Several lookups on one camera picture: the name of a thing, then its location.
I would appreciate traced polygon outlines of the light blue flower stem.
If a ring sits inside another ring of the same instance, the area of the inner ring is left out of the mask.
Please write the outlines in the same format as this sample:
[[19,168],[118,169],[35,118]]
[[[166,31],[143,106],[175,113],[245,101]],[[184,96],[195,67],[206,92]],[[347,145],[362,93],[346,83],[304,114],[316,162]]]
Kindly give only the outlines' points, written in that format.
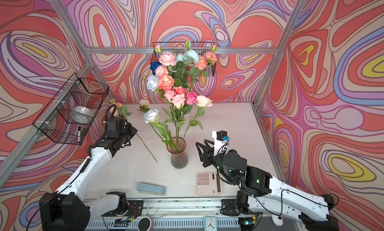
[[192,49],[192,42],[185,42],[184,53],[177,54],[177,65],[174,73],[176,84],[181,84],[182,87],[193,89],[194,84],[200,76],[199,71],[195,67],[199,60],[199,54]]

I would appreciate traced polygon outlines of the large pink peony stem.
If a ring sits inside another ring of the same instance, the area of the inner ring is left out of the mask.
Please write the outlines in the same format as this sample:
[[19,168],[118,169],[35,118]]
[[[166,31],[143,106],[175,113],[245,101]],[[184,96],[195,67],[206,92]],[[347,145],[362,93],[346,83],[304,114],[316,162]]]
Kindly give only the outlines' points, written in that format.
[[168,67],[177,65],[177,55],[172,52],[163,52],[162,46],[157,44],[155,46],[155,53],[158,54],[158,61],[154,69],[154,74],[158,77],[162,77],[168,73]]

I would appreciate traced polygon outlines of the coral pink rose stem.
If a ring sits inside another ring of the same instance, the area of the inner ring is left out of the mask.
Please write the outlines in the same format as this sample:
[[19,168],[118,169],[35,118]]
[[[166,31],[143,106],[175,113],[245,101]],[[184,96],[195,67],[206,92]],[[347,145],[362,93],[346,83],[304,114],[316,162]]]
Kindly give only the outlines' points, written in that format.
[[174,79],[172,76],[168,74],[164,74],[160,79],[159,79],[159,85],[158,89],[159,90],[164,90],[165,92],[169,91],[172,89],[174,85]]

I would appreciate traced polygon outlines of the white artificial rose stem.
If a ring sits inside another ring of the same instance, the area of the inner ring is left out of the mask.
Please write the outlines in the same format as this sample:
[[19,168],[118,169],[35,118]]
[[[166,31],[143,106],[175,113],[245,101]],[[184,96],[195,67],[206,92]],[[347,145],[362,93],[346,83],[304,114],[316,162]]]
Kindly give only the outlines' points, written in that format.
[[152,75],[147,80],[147,89],[155,92],[159,88],[159,78],[156,75]]

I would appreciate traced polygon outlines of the pink peach flower stem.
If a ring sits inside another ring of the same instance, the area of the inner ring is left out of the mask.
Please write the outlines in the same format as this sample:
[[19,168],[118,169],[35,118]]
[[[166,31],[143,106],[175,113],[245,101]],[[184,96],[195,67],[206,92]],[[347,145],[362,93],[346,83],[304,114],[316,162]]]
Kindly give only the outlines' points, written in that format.
[[199,74],[204,77],[214,77],[216,73],[216,62],[218,60],[217,46],[214,44],[210,50],[207,50],[203,55],[199,56],[199,60],[195,67],[199,71]]

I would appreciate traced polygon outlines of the blue artificial rose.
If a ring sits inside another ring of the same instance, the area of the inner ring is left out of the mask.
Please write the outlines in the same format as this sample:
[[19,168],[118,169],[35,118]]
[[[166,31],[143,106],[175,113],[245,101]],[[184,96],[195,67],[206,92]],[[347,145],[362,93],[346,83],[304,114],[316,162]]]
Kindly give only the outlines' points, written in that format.
[[155,61],[151,63],[150,70],[153,75],[156,75],[156,69],[161,66],[162,64],[159,61]]

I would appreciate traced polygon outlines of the small pink spray stem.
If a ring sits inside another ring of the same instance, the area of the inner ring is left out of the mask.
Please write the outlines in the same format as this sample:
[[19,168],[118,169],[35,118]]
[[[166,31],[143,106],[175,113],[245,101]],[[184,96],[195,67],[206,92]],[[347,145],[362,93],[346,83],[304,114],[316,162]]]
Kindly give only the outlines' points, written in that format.
[[[132,114],[131,112],[128,111],[128,108],[126,106],[123,106],[121,103],[117,102],[115,99],[111,99],[111,105],[116,105],[116,110],[115,111],[110,111],[112,116],[114,117],[123,117],[124,119],[128,119],[128,117]],[[139,134],[136,134],[136,136],[139,138],[139,140],[142,142],[144,147],[147,149],[147,151],[150,153],[152,158],[155,160],[156,163],[158,163],[158,160],[155,158],[149,147],[146,145],[144,140],[139,136]]]

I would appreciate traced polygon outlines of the cream pink rose stem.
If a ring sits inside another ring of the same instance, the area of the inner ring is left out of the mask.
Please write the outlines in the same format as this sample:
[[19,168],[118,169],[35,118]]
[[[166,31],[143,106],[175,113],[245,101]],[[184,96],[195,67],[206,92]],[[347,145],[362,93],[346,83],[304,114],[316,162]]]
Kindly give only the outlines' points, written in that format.
[[203,124],[199,120],[200,117],[204,116],[206,113],[206,108],[212,107],[213,101],[203,95],[198,95],[196,97],[196,102],[194,103],[194,106],[196,107],[196,114],[194,117],[188,122],[187,128],[185,130],[183,138],[186,137],[187,132],[191,127],[198,126],[201,130],[203,130]]

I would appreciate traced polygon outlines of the pale pink rose stem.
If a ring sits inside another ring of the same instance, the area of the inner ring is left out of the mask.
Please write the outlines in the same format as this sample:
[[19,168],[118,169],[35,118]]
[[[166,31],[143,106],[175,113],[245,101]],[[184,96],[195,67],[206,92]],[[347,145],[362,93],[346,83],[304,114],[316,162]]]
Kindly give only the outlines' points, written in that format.
[[192,106],[187,104],[185,94],[176,94],[171,99],[171,113],[178,137],[185,138],[190,123]]

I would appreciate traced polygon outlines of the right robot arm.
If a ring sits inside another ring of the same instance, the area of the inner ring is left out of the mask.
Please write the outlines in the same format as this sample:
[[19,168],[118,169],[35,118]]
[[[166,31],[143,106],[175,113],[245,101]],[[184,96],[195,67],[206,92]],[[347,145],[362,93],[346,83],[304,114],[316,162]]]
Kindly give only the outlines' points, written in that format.
[[234,149],[224,151],[224,143],[215,150],[213,141],[196,143],[203,167],[213,166],[216,181],[238,187],[233,215],[269,213],[276,220],[291,219],[308,231],[337,231],[337,218],[330,211],[338,204],[332,194],[316,196],[280,181],[260,168],[247,164]]

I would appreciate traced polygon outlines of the purple glass vase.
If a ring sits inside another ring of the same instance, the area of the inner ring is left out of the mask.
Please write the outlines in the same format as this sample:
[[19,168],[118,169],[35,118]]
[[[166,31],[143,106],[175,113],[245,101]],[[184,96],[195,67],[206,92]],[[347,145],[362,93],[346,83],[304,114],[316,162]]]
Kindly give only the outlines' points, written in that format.
[[179,138],[178,145],[179,149],[174,149],[167,144],[167,150],[171,154],[171,165],[176,169],[183,169],[188,164],[188,155],[185,152],[187,144],[183,138]]

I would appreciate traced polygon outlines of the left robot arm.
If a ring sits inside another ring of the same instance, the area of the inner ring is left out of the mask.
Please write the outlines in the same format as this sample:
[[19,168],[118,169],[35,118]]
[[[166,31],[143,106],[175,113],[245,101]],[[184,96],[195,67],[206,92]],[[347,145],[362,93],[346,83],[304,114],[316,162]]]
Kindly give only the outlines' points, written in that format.
[[131,145],[137,130],[126,118],[115,116],[117,105],[108,108],[102,136],[88,148],[88,156],[54,193],[44,194],[38,213],[44,231],[83,231],[89,222],[107,213],[126,216],[129,204],[124,192],[108,192],[86,202],[86,194],[103,167],[123,147]]

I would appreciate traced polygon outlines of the pink artificial rose stem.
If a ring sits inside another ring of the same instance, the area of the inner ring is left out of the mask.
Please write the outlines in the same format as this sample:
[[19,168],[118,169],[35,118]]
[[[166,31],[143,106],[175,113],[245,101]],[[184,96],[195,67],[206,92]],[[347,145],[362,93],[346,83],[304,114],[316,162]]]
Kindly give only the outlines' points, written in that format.
[[187,95],[187,90],[181,86],[179,87],[173,87],[173,92],[176,94],[176,95],[184,95],[186,96]]

